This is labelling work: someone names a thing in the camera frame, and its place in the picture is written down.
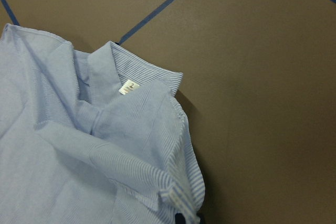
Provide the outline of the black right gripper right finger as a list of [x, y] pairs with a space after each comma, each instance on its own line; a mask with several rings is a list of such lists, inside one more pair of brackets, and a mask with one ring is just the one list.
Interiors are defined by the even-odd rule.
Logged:
[[204, 216], [203, 215], [198, 215], [198, 217], [199, 217], [199, 224], [205, 224], [205, 218], [204, 218]]

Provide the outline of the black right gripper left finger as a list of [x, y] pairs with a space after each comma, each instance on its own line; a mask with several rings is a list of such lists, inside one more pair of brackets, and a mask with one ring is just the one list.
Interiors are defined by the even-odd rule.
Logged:
[[186, 224], [186, 220], [182, 214], [175, 215], [175, 224]]

